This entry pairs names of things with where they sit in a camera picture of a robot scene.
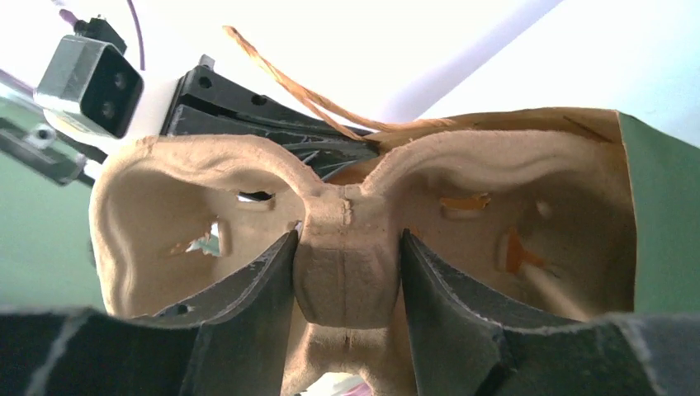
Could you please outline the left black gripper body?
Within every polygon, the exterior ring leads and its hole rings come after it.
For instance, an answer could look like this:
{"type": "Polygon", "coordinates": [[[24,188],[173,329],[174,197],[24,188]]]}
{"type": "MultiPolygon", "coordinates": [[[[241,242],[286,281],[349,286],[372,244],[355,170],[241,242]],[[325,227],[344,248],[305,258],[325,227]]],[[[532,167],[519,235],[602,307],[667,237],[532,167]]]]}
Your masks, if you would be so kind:
{"type": "Polygon", "coordinates": [[[200,57],[178,81],[162,136],[253,134],[293,153],[323,180],[354,163],[378,157],[369,143],[341,134],[322,120],[292,110],[229,80],[200,57]]]}

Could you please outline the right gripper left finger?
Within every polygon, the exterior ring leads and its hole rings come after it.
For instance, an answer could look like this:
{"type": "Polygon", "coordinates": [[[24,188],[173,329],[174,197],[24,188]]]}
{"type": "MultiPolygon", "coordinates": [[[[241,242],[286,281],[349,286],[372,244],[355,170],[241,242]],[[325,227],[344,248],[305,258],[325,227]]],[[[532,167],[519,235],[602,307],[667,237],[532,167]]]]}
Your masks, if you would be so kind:
{"type": "Polygon", "coordinates": [[[154,316],[3,309],[4,395],[278,395],[297,233],[154,316]]]}

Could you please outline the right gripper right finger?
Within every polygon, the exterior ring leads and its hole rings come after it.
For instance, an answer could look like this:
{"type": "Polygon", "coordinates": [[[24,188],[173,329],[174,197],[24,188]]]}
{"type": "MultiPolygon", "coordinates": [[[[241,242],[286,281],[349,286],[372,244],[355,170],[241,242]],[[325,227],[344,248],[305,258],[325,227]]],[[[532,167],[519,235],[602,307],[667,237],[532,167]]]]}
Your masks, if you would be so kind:
{"type": "Polygon", "coordinates": [[[400,265],[422,395],[699,392],[695,313],[558,317],[449,266],[409,231],[400,265]]]}

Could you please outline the single brown cup carrier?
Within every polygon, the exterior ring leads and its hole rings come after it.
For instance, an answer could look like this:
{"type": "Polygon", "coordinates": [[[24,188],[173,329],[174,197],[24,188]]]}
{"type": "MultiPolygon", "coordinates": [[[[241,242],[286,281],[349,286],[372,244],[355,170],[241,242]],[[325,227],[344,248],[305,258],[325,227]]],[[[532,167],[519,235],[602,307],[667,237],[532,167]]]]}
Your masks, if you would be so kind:
{"type": "Polygon", "coordinates": [[[283,395],[328,372],[415,394],[405,229],[539,309],[587,320],[633,308],[624,150],[566,132],[431,134],[333,183],[264,138],[150,137],[105,161],[89,216],[104,305],[122,318],[205,289],[300,224],[283,395]]]}

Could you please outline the green paper bag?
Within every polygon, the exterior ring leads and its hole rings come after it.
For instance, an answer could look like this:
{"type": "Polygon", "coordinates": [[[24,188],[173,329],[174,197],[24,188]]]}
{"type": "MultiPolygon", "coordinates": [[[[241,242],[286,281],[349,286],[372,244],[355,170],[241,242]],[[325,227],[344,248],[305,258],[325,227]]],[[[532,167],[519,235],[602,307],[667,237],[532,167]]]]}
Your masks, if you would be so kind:
{"type": "Polygon", "coordinates": [[[344,120],[371,130],[367,140],[387,152],[411,139],[448,130],[559,130],[623,145],[641,244],[636,310],[644,313],[699,310],[699,150],[620,111],[545,107],[456,115],[406,123],[370,120],[343,109],[284,74],[232,26],[224,33],[266,74],[341,134],[361,137],[344,120]]]}

